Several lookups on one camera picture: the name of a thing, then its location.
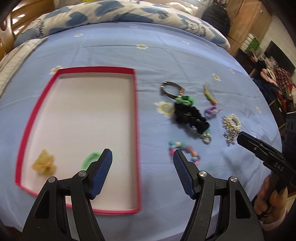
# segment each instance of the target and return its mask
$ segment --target pillow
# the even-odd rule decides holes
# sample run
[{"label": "pillow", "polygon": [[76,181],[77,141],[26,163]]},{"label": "pillow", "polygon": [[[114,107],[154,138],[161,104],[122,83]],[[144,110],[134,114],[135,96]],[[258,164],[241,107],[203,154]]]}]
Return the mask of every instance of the pillow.
[{"label": "pillow", "polygon": [[174,9],[177,9],[177,10],[180,10],[182,12],[185,12],[185,13],[188,13],[188,14],[192,15],[192,10],[189,7],[185,7],[181,3],[178,3],[178,2],[170,2],[170,3],[167,3],[166,6],[172,7]]}]

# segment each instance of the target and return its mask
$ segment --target black handle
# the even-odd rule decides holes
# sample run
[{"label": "black handle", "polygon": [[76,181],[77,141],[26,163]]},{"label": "black handle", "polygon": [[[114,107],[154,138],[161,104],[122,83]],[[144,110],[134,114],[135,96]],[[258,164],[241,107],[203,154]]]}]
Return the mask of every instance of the black handle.
[{"label": "black handle", "polygon": [[268,217],[273,210],[273,206],[269,202],[270,196],[273,191],[276,190],[279,194],[282,194],[286,187],[287,183],[272,172],[270,175],[270,186],[264,198],[267,203],[267,210],[261,215],[257,215],[259,220],[264,221],[264,219]]}]

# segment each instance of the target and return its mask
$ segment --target human hand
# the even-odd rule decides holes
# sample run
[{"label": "human hand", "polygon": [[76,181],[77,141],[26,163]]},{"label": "human hand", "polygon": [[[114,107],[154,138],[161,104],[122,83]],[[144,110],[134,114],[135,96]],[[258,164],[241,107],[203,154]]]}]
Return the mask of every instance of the human hand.
[{"label": "human hand", "polygon": [[[257,199],[255,200],[255,204],[254,204],[254,210],[258,215],[261,215],[262,212],[265,212],[268,208],[264,198],[266,196],[266,193],[269,187],[270,187],[270,176],[267,176],[263,181],[263,184],[261,186],[260,191],[257,194]],[[276,190],[272,192],[269,202],[273,206],[273,209],[270,215],[265,218],[265,222],[264,222],[265,224],[278,221],[285,214],[287,198],[288,198],[287,188],[285,188],[282,194],[279,194]]]}]

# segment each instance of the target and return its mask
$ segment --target beaded bracelet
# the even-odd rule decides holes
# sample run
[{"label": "beaded bracelet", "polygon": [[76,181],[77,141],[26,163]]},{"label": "beaded bracelet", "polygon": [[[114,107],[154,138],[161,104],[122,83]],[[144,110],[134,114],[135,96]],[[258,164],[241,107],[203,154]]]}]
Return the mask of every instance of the beaded bracelet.
[{"label": "beaded bracelet", "polygon": [[193,146],[188,145],[185,142],[173,142],[173,141],[170,141],[169,145],[170,145],[171,157],[173,157],[176,149],[180,149],[191,154],[191,161],[194,162],[196,166],[199,164],[200,156],[196,151],[194,151]]}]

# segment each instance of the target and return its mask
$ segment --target plaid shirt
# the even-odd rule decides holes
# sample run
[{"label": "plaid shirt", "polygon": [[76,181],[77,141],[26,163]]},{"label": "plaid shirt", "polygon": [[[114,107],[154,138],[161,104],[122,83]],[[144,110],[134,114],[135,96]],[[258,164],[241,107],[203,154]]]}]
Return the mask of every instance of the plaid shirt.
[{"label": "plaid shirt", "polygon": [[276,82],[282,89],[285,89],[288,85],[294,86],[291,75],[288,71],[279,67],[275,67],[274,74],[276,76]]}]

